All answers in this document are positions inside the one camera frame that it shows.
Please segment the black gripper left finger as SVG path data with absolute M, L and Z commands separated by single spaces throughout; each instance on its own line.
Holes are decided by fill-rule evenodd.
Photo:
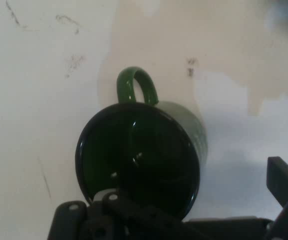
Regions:
M 116 192 L 87 206 L 68 201 L 55 210 L 49 240 L 197 240 L 196 230 L 158 208 L 139 206 Z

